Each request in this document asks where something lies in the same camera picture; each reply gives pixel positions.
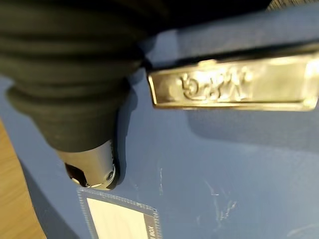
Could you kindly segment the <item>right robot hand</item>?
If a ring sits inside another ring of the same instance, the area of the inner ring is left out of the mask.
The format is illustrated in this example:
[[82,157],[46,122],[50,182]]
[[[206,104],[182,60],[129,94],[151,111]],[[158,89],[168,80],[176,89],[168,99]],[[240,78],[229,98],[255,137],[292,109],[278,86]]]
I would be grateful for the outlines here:
[[3,0],[0,73],[82,187],[115,187],[118,110],[139,44],[160,32],[265,10],[268,0]]

